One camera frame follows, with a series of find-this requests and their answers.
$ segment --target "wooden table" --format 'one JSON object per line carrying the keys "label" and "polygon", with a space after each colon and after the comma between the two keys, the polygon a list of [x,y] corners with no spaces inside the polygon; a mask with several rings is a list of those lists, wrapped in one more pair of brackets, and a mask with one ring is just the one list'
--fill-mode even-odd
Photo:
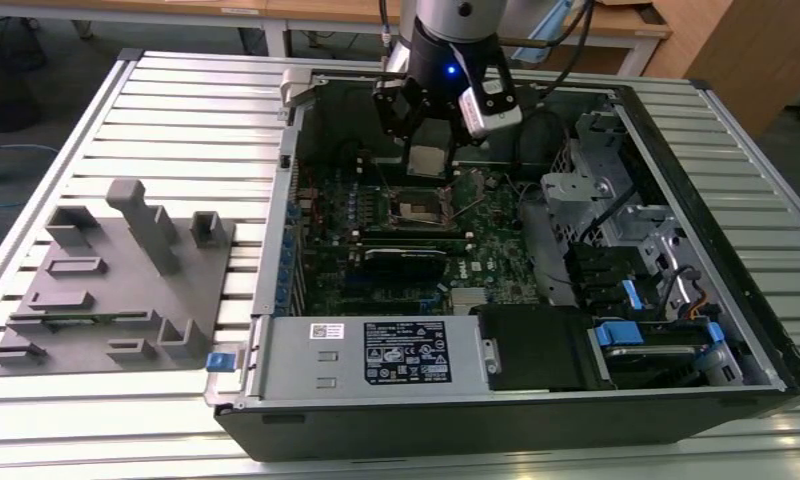
{"label": "wooden table", "polygon": [[[402,0],[388,0],[390,21],[400,21]],[[543,18],[547,2],[513,0],[522,4],[521,15],[509,22],[523,22],[526,35]],[[166,2],[164,0],[0,0],[0,15],[63,18],[71,20],[212,25],[262,28],[274,57],[290,56],[290,32],[314,30],[347,33],[380,32],[379,8],[375,0],[220,0],[212,2]],[[647,24],[630,7],[598,5],[591,47],[626,49],[621,75],[638,76],[658,43],[670,36],[665,25]],[[566,44],[577,43],[574,35]]]}

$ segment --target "gray floor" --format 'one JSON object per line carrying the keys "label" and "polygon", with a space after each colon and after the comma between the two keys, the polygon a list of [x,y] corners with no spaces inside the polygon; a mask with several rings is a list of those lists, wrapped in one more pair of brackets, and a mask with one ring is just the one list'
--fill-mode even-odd
{"label": "gray floor", "polygon": [[[0,134],[0,144],[39,143],[59,148],[95,95],[114,60],[126,47],[202,53],[242,54],[236,29],[96,23],[95,39],[79,40],[68,21],[43,20],[39,38],[50,56],[46,68],[28,74],[46,119],[34,128]],[[330,48],[308,48],[303,35],[294,36],[295,54],[343,59],[375,59],[376,36],[336,34],[322,39]],[[800,122],[785,112],[759,142],[800,195]],[[40,151],[0,151],[0,203],[23,202],[36,187],[51,155]],[[0,208],[0,242],[20,208]]]}

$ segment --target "metal frame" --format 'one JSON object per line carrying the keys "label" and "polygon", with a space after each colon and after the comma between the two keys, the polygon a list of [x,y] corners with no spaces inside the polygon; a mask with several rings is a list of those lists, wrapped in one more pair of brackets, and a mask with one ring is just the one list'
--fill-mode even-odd
{"label": "metal frame", "polygon": [[[267,47],[271,57],[291,56],[288,36],[291,30],[328,31],[342,33],[380,34],[382,26],[376,23],[336,22],[330,20],[298,20],[260,16],[256,10],[248,15],[190,15],[180,13],[156,13],[142,11],[103,10],[95,8],[66,8],[24,5],[2,5],[0,15],[11,17],[59,18],[96,22],[156,23],[168,25],[208,25],[215,27],[262,28],[267,33]],[[653,53],[661,42],[658,37],[634,36],[611,37],[590,35],[587,45],[594,47],[627,48],[629,55],[623,60],[618,75],[639,76],[643,74]],[[578,44],[578,35],[573,35],[566,45]]]}
{"label": "metal frame", "polygon": [[[144,64],[150,59],[167,60],[166,67]],[[34,245],[35,240],[50,241],[40,235],[47,218],[43,213],[58,202],[99,208],[100,194],[96,196],[94,192],[100,177],[119,171],[150,179],[152,203],[166,204],[170,211],[178,211],[180,202],[203,201],[240,217],[230,263],[234,271],[226,287],[232,299],[223,302],[216,348],[224,350],[246,341],[263,235],[260,213],[254,211],[267,205],[270,189],[266,187],[272,173],[267,171],[267,161],[220,160],[220,156],[223,151],[234,152],[224,155],[239,156],[244,145],[278,144],[274,132],[282,127],[260,126],[270,121],[264,118],[272,106],[244,101],[276,100],[282,72],[298,65],[363,71],[379,68],[376,63],[162,52],[147,52],[139,64],[118,63],[0,247],[0,336],[2,319],[16,302],[4,295],[24,291],[30,272],[20,271],[20,267],[38,266],[42,251],[47,249],[47,245]],[[128,68],[135,77],[130,81]],[[234,81],[230,74],[242,76]],[[555,74],[522,71],[515,72],[514,77],[553,80]],[[573,75],[571,80],[627,83],[638,92],[800,350],[800,222],[787,212],[794,207],[793,201],[778,193],[774,182],[779,177],[762,172],[754,154],[742,149],[742,142],[733,136],[746,139],[746,134],[725,120],[723,110],[706,102],[687,81],[579,74]],[[138,97],[159,103],[156,110],[143,110],[131,116],[127,113],[138,108]],[[194,107],[211,108],[202,111],[202,116],[190,111],[190,102],[198,101],[196,98],[211,99]],[[112,120],[139,123],[104,122],[116,102],[123,106]],[[219,123],[220,114],[227,115],[226,122],[248,118],[255,124],[226,127]],[[171,123],[159,123],[164,120],[186,123],[174,127]],[[148,155],[147,150],[128,151],[119,145],[128,141],[126,135],[130,141],[144,138],[151,146],[155,138],[166,137],[168,139],[162,141],[170,149],[172,142],[192,145],[207,138],[198,136],[207,126],[215,126],[220,129],[215,132],[226,132],[228,136],[215,137],[223,141],[214,144],[212,151],[187,148],[192,150],[192,160],[184,163],[171,158],[138,159],[140,153]],[[174,140],[172,132],[182,128],[199,131]],[[127,156],[87,161],[87,152],[100,154],[103,148],[96,137],[108,139],[103,143],[111,144],[107,147],[111,150],[106,151],[120,151]],[[174,165],[182,169],[182,165],[190,166],[191,170],[180,171]],[[255,178],[243,183],[250,185],[248,189],[231,180],[242,172]],[[63,195],[72,198],[60,199]],[[240,390],[240,372],[220,374],[218,380],[222,393]],[[675,445],[426,457],[374,463],[263,464],[248,459],[214,421],[212,410],[203,399],[207,382],[208,374],[203,371],[0,379],[0,477],[408,478],[414,474],[422,479],[522,476],[542,480],[577,475],[647,480],[662,476],[702,479],[718,475],[800,478],[800,408],[770,418],[731,422]]]}

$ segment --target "white label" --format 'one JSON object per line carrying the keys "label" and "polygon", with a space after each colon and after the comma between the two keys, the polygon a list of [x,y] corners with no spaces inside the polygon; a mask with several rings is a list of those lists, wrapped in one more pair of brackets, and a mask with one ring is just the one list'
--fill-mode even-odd
{"label": "white label", "polygon": [[638,37],[663,37],[667,34],[665,32],[653,32],[651,30],[638,30],[635,31],[635,35]]}
{"label": "white label", "polygon": [[231,13],[234,15],[260,15],[262,13],[252,8],[223,8],[223,13]]}
{"label": "white label", "polygon": [[344,324],[343,323],[312,323],[310,338],[312,340],[343,340],[344,339]]}
{"label": "white label", "polygon": [[494,93],[502,93],[505,91],[505,87],[502,87],[502,81],[490,80],[489,82],[483,82],[483,91],[490,95]]}

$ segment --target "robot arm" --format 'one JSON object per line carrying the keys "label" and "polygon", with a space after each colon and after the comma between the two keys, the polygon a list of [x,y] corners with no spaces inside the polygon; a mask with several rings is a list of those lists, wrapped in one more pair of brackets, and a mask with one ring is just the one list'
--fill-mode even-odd
{"label": "robot arm", "polygon": [[[380,81],[374,92],[383,130],[406,143],[407,153],[427,119],[450,122],[447,162],[458,147],[479,144],[490,132],[522,121],[495,33],[506,6],[507,0],[407,0],[404,8],[415,8],[415,15],[407,10],[402,25],[410,49],[406,75]],[[499,77],[487,80],[490,67]],[[399,113],[400,97],[407,109]]]}

